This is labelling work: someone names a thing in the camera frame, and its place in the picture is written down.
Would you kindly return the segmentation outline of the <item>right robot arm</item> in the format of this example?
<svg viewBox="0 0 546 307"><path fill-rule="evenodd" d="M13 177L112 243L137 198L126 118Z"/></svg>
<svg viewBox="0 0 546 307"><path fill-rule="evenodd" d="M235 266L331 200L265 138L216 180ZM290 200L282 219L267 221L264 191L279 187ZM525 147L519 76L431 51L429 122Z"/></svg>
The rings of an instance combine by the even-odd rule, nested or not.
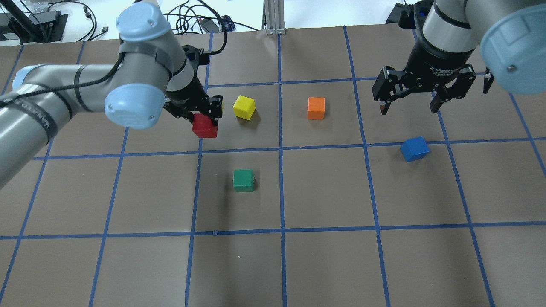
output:
<svg viewBox="0 0 546 307"><path fill-rule="evenodd" d="M402 6L396 20L417 39L403 70L385 66L372 86L383 115L412 93L434 93L431 113L464 98L476 79L468 62L476 48L485 64L484 93L494 82L517 95L545 91L543 0L421 0Z"/></svg>

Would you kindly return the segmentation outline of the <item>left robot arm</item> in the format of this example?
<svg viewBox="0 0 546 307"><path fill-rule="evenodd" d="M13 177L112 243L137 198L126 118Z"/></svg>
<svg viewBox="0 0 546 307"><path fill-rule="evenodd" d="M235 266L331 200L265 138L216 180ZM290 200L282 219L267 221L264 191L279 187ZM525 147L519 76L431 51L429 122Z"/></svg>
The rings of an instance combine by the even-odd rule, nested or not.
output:
<svg viewBox="0 0 546 307"><path fill-rule="evenodd" d="M215 138L224 114L197 76L212 51L181 46L155 0L136 1L116 20L120 46L112 65L27 66L1 96L1 186L4 187L78 113L104 113L111 122L146 130L166 110ZM196 131L205 124L210 132Z"/></svg>

